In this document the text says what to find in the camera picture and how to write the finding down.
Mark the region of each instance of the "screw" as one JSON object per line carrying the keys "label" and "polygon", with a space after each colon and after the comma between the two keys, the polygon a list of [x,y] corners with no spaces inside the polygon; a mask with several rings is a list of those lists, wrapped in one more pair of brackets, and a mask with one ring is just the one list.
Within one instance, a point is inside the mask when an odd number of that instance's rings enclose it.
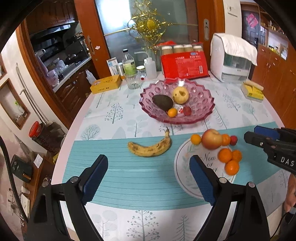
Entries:
{"label": "screw", "polygon": [[255,185],[255,183],[253,183],[253,182],[249,182],[249,187],[250,188],[254,188],[256,185]]}
{"label": "screw", "polygon": [[49,182],[48,181],[44,181],[43,183],[42,183],[42,187],[47,187],[49,185]]}
{"label": "screw", "polygon": [[70,182],[72,182],[72,183],[75,183],[77,181],[78,181],[78,177],[77,176],[74,176],[74,177],[71,177],[70,178]]}
{"label": "screw", "polygon": [[227,183],[227,179],[225,177],[219,178],[220,183]]}

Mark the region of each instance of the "human hand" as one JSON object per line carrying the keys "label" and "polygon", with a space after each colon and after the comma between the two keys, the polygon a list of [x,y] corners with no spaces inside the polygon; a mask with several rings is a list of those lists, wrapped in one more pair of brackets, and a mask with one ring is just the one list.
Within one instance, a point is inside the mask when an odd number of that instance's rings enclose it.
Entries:
{"label": "human hand", "polygon": [[291,207],[293,207],[296,204],[296,177],[293,174],[290,174],[289,180],[288,180],[288,190],[287,195],[284,203],[284,208],[286,212],[289,212]]}

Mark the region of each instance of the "pink glass bowl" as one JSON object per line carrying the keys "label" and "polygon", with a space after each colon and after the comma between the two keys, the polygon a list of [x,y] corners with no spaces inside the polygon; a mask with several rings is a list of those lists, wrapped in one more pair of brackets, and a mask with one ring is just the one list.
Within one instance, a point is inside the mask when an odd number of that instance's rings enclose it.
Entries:
{"label": "pink glass bowl", "polygon": [[[189,99],[182,106],[190,106],[192,113],[189,116],[179,113],[176,117],[171,118],[165,111],[161,110],[152,102],[152,97],[154,95],[167,95],[171,97],[171,93],[178,86],[187,88]],[[166,78],[165,80],[159,80],[155,84],[150,84],[140,95],[141,99],[139,103],[143,111],[152,118],[170,124],[192,124],[202,121],[212,113],[215,106],[214,98],[211,96],[210,91],[206,90],[203,85],[198,85],[188,79]]]}

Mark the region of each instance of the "tree print tablecloth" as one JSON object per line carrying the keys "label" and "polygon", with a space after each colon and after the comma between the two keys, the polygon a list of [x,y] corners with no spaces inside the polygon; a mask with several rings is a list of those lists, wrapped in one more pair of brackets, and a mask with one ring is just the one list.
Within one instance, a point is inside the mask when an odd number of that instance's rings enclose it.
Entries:
{"label": "tree print tablecloth", "polygon": [[[216,106],[204,121],[190,125],[161,123],[141,109],[140,93],[149,82],[138,90],[122,85],[95,95],[77,131],[63,182],[80,175],[99,154],[108,157],[108,171],[93,201],[86,205],[104,240],[193,240],[211,206],[180,187],[174,175],[174,157],[192,133],[202,134],[210,128],[239,138],[236,149],[242,151],[243,160],[234,183],[255,182],[267,215],[283,202],[289,173],[269,164],[261,149],[243,140],[243,134],[255,125],[276,127],[271,114],[262,103],[245,99],[240,85],[216,83],[210,78],[197,83],[211,91]],[[142,158],[128,151],[128,141],[154,144],[163,138],[167,127],[173,144],[163,155]],[[62,209],[67,226],[74,229],[65,203]],[[234,209],[232,205],[219,240],[227,234]]]}

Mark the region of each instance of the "plate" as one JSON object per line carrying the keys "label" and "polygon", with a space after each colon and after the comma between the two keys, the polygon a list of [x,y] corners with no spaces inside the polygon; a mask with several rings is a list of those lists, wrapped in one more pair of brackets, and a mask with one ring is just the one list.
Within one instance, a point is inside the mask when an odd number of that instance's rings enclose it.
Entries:
{"label": "plate", "polygon": [[[167,95],[171,97],[171,93],[178,86],[184,86],[188,90],[189,99],[183,106],[190,106],[192,113],[189,116],[180,113],[176,117],[170,118],[165,111],[158,108],[152,102],[152,97],[154,95]],[[164,81],[159,80],[155,84],[150,84],[140,95],[139,103],[143,111],[152,118],[170,124],[192,124],[202,121],[212,113],[215,106],[214,98],[211,96],[210,91],[206,90],[203,85],[188,79],[166,78]]]}
{"label": "plate", "polygon": [[189,169],[189,160],[193,155],[198,155],[207,167],[215,171],[218,177],[225,177],[229,182],[234,182],[236,175],[227,175],[224,170],[225,163],[218,160],[218,153],[222,148],[226,148],[226,146],[221,146],[216,150],[208,150],[204,148],[202,144],[193,145],[190,139],[181,145],[175,156],[174,170],[179,185],[186,193],[193,197],[203,199]]}

